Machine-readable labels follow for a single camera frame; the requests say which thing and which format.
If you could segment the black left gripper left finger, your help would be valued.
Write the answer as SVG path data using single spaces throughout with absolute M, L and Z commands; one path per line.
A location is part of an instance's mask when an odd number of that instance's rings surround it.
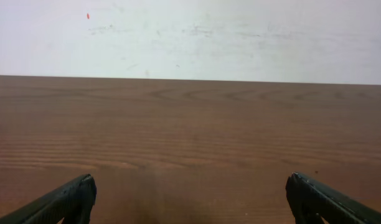
M 89 224 L 95 200 L 95 180 L 84 174 L 1 217 L 0 224 Z

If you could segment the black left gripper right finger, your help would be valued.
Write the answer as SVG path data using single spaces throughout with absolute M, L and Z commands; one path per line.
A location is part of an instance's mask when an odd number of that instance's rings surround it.
M 296 224 L 381 224 L 381 213 L 300 172 L 286 182 Z

